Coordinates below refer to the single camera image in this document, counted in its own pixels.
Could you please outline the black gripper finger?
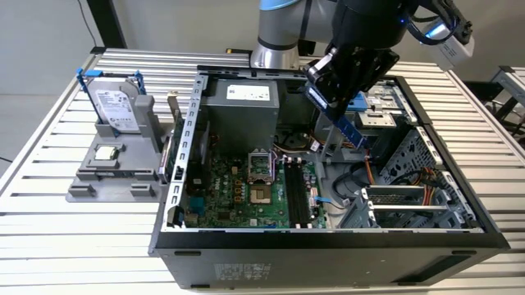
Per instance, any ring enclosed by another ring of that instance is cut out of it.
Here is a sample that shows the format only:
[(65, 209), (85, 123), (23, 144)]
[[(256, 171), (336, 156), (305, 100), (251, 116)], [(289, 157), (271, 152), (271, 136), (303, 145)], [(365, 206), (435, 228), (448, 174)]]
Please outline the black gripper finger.
[(328, 93), (325, 94), (328, 110), (325, 114), (329, 119), (337, 119), (356, 93), (360, 56), (356, 47), (337, 49), (333, 45), (325, 48), (325, 56), (329, 57), (325, 65), (328, 77)]
[(368, 91), (395, 65), (397, 59), (399, 55), (391, 49), (364, 51), (356, 76), (357, 91)]

